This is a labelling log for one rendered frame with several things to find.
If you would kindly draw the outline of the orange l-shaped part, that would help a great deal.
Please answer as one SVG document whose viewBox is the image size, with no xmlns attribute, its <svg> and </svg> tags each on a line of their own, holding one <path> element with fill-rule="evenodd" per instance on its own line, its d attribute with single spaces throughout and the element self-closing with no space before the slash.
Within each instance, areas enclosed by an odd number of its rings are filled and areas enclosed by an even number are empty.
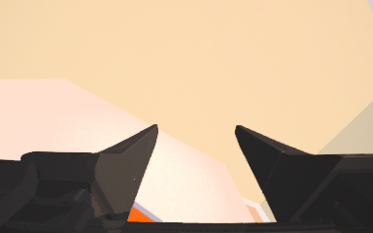
<svg viewBox="0 0 373 233">
<path fill-rule="evenodd" d="M 145 221 L 145 222 L 154 222 L 144 214 L 142 214 L 140 211 L 132 207 L 132 211 L 130 213 L 130 216 L 128 220 L 134 220 L 134 221 Z"/>
</svg>

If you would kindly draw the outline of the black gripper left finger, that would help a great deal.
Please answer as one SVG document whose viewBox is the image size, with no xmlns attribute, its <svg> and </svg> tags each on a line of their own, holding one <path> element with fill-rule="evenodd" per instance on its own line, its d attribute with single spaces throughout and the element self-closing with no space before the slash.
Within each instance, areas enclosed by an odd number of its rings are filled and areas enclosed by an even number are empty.
<svg viewBox="0 0 373 233">
<path fill-rule="evenodd" d="M 39 180 L 90 183 L 113 220 L 128 220 L 158 136 L 153 124 L 98 152 L 31 151 Z"/>
</svg>

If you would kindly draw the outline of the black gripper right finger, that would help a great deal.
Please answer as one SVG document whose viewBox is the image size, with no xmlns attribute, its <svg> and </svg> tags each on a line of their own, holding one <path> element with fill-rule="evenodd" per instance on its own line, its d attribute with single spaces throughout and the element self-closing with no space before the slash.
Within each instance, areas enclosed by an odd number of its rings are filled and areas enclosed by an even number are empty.
<svg viewBox="0 0 373 233">
<path fill-rule="evenodd" d="M 277 222 L 301 221 L 336 175 L 373 173 L 373 153 L 307 153 L 243 125 L 235 136 Z"/>
</svg>

